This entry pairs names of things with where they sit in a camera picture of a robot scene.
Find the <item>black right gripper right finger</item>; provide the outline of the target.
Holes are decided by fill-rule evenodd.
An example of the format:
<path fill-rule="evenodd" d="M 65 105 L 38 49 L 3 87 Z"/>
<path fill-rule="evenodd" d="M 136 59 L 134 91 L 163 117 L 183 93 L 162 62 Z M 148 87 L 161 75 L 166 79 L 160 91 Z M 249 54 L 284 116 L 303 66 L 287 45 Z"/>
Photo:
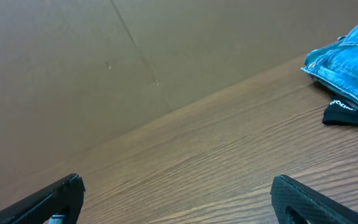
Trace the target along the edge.
<path fill-rule="evenodd" d="M 358 213 L 287 175 L 274 177 L 270 190 L 279 224 L 358 224 Z"/>

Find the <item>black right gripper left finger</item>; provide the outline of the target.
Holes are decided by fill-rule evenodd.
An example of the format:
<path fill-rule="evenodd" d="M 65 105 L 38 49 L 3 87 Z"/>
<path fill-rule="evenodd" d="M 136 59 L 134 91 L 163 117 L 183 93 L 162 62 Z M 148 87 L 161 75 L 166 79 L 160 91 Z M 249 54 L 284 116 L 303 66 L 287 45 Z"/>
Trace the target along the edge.
<path fill-rule="evenodd" d="M 70 174 L 0 211 L 0 224 L 76 224 L 84 202 L 85 185 Z"/>

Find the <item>blue denim jeans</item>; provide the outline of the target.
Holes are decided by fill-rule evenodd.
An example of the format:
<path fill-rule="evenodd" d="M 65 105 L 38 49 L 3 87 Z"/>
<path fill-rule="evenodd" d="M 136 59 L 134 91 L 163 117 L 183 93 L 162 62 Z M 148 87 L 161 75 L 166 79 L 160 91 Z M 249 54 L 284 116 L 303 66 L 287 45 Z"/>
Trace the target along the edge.
<path fill-rule="evenodd" d="M 358 25 L 326 47 L 310 52 L 301 69 L 358 110 Z"/>

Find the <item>black garment with white print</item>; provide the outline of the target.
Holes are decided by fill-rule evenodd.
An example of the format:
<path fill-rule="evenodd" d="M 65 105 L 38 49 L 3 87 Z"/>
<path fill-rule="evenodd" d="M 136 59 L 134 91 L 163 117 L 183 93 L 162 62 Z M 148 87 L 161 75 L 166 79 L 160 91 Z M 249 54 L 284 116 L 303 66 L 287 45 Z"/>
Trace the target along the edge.
<path fill-rule="evenodd" d="M 331 102 L 323 113 L 322 123 L 325 125 L 358 126 L 358 110 L 331 95 Z"/>

